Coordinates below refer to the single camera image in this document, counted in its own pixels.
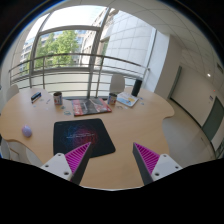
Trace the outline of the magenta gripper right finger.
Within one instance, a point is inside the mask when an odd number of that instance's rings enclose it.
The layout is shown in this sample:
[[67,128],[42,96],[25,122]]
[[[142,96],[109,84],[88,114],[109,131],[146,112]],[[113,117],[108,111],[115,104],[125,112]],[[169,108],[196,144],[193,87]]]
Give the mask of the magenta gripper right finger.
[[168,154],[159,155],[138,143],[133,144],[133,155],[145,185],[182,169]]

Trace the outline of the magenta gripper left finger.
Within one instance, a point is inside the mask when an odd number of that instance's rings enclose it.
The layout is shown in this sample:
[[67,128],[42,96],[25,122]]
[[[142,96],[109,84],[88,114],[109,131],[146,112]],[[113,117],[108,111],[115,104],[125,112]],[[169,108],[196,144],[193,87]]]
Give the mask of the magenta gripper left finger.
[[91,143],[81,145],[70,152],[55,154],[41,166],[47,172],[79,185],[92,154]]

